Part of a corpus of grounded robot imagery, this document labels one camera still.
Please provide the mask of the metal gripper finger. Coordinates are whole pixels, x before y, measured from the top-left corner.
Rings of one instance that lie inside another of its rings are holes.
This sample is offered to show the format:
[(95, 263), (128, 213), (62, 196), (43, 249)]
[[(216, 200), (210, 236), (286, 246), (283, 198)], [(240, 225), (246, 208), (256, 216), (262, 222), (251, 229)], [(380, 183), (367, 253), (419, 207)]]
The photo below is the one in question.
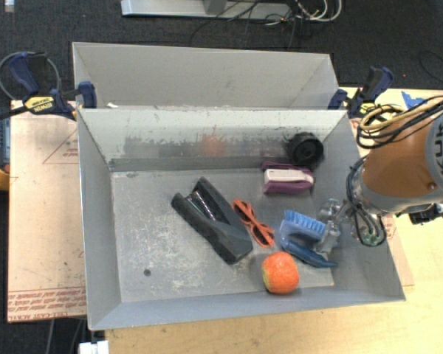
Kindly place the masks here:
[(341, 209), (341, 202), (337, 199), (330, 198), (324, 202), (317, 213), (319, 221), (334, 221)]
[(341, 231), (334, 221), (328, 221), (323, 231), (320, 241), (315, 245), (314, 250), (317, 253), (329, 254), (337, 245)]

